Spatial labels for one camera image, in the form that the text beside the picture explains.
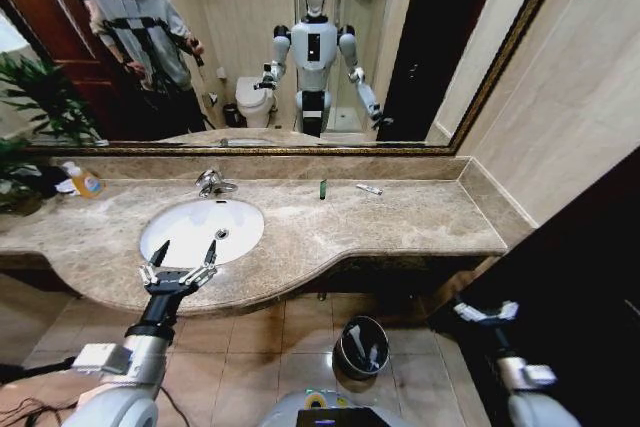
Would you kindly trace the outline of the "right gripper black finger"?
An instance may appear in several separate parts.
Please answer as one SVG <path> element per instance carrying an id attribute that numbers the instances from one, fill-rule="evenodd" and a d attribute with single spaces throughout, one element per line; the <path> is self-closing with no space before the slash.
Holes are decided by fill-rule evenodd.
<path id="1" fill-rule="evenodd" d="M 514 301 L 505 301 L 500 309 L 490 316 L 492 321 L 513 321 L 517 317 L 519 304 Z"/>
<path id="2" fill-rule="evenodd" d="M 470 306 L 464 302 L 457 302 L 453 306 L 454 312 L 467 322 L 482 322 L 484 320 L 484 313 L 473 306 Z"/>

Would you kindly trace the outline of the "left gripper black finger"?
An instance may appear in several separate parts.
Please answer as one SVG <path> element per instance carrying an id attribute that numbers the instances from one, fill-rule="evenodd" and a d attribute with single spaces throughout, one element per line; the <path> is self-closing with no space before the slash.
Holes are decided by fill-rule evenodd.
<path id="1" fill-rule="evenodd" d="M 185 286 L 196 285 L 197 287 L 205 285 L 217 273 L 216 258 L 217 240 L 213 239 L 202 264 L 183 276 L 183 284 Z"/>
<path id="2" fill-rule="evenodd" d="M 157 285 L 159 279 L 156 275 L 156 269 L 159 268 L 169 249 L 169 241 L 165 241 L 154 253 L 151 258 L 139 266 L 139 275 L 144 286 Z"/>

